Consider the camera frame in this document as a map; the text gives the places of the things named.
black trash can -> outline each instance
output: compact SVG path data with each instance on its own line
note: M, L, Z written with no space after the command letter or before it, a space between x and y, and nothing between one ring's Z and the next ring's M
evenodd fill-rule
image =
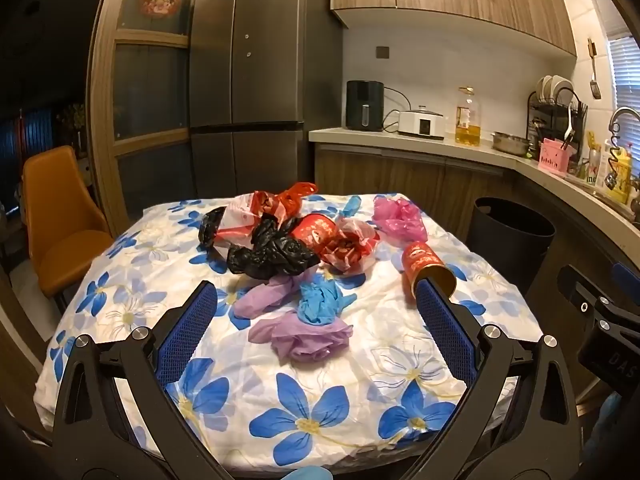
M524 296L556 235L540 213L502 198L476 200L466 246L482 256Z

countertop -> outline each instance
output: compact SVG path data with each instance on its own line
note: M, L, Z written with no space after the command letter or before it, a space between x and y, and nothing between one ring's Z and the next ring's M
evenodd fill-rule
M463 146L446 136L444 140L424 140L387 132L357 132L345 128L328 128L309 132L309 141L427 153L517 171L587 218L609 237L636 267L640 268L640 232L629 221L589 193L554 174L540 170L535 160L497 152L485 144L476 148Z

chair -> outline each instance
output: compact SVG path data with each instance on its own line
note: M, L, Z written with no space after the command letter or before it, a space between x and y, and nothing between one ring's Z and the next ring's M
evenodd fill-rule
M113 244L69 146L32 156L22 170L29 256L43 294L66 309L62 292Z

chair seat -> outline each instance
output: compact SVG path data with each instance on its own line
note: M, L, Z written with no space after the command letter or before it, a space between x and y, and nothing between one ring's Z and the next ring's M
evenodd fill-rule
M51 297L81 280L91 262L113 244L102 231L80 231L58 242L44 255L37 270L38 284Z

pink basket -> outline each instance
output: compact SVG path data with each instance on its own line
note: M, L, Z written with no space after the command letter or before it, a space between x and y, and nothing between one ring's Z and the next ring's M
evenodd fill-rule
M576 152L573 146L567 146L562 149L560 140L545 139L540 145L540 162L538 167L541 170L556 174L557 176L565 176L566 168L569 165L569 158Z

